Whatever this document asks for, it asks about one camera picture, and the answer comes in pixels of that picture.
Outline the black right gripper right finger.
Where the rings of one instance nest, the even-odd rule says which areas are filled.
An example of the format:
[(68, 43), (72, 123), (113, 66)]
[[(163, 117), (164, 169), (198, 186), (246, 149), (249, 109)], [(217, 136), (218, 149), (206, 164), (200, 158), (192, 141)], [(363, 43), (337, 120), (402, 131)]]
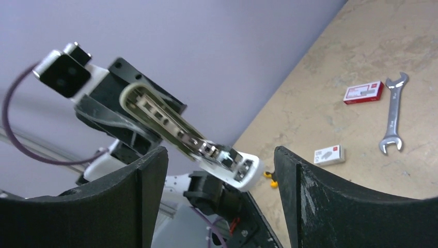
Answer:
[(292, 247), (437, 247), (437, 198), (363, 187), (284, 146), (274, 167)]

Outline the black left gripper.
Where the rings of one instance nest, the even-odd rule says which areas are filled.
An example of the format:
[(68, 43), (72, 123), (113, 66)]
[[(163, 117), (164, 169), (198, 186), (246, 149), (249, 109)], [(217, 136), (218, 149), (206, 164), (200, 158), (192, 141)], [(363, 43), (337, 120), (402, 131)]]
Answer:
[(118, 57), (108, 68), (109, 74), (90, 96), (85, 95), (75, 106), (76, 117), (89, 127), (118, 139), (138, 155), (145, 155), (155, 149), (162, 139), (141, 126), (124, 111), (119, 104), (121, 91), (130, 83), (150, 84), (163, 100), (179, 114), (186, 104), (175, 98), (159, 84), (142, 74), (122, 57)]

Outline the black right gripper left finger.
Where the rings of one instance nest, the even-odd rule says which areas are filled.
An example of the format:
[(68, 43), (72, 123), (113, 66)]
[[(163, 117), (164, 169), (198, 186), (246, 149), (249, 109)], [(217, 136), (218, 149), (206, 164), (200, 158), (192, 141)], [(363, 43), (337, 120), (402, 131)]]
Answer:
[(58, 196), (1, 200), (1, 247), (150, 247), (168, 166), (158, 147)]

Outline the white staple box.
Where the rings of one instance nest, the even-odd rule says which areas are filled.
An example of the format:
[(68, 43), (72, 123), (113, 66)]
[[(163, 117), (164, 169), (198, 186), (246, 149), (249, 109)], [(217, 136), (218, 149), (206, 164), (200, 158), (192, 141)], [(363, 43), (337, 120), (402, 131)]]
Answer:
[(341, 144), (315, 150), (314, 164), (326, 166), (343, 163), (345, 161), (345, 150)]

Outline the green and white stapler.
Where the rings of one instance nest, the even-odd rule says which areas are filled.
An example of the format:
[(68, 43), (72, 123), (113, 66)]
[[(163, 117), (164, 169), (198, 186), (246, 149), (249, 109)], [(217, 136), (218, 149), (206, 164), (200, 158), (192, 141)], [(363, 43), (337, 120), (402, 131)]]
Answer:
[(206, 139), (165, 102), (163, 95), (145, 83), (132, 83), (120, 93), (119, 104), (130, 116), (158, 133), (200, 168), (246, 192), (264, 172), (264, 163), (253, 154)]

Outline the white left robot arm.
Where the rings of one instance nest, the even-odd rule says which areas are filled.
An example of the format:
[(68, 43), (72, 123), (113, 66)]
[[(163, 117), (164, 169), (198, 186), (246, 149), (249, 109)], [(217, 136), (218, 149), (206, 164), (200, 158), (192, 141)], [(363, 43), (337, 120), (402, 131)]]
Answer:
[(115, 139), (108, 152), (92, 162), (78, 184), (94, 181), (126, 166), (162, 141), (174, 145), (199, 171), (167, 176), (162, 198), (217, 215), (219, 240), (227, 247), (280, 247), (249, 189), (264, 165), (255, 155), (219, 145), (184, 121), (186, 105), (123, 58), (107, 69), (85, 64), (89, 81), (75, 97), (75, 114), (89, 127)]

